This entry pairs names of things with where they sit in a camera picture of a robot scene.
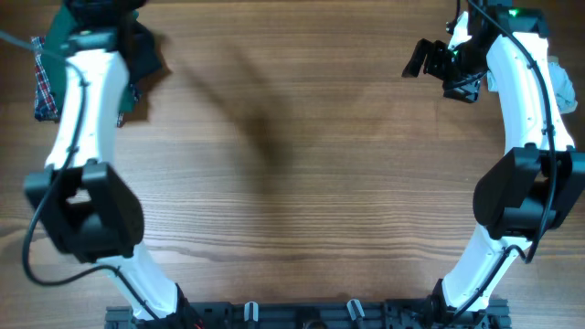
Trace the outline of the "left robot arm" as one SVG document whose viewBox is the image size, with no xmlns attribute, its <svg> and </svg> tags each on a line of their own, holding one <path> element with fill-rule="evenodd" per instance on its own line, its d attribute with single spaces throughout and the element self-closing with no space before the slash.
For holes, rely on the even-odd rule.
<svg viewBox="0 0 585 329">
<path fill-rule="evenodd" d="M 200 328 L 202 317 L 144 245 L 144 213 L 112 165 L 120 103 L 130 82 L 159 64 L 137 1 L 68 1 L 74 27 L 51 57 L 67 84 L 44 169 L 25 192 L 57 250 L 106 271 L 139 328 Z"/>
</svg>

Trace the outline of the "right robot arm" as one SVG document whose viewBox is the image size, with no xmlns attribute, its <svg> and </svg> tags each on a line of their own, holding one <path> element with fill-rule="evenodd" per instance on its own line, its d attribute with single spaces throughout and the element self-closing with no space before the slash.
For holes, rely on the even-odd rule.
<svg viewBox="0 0 585 329">
<path fill-rule="evenodd" d="M 474 189 L 476 225 L 462 256 L 423 306 L 425 325 L 444 328 L 479 324 L 509 267 L 532 262 L 545 234 L 562 225 L 584 189 L 584 155 L 553 93 L 542 11 L 509 1 L 466 1 L 446 30 L 449 42 L 419 40 L 402 74 L 432 75 L 446 98 L 467 103 L 491 77 L 505 151 Z"/>
</svg>

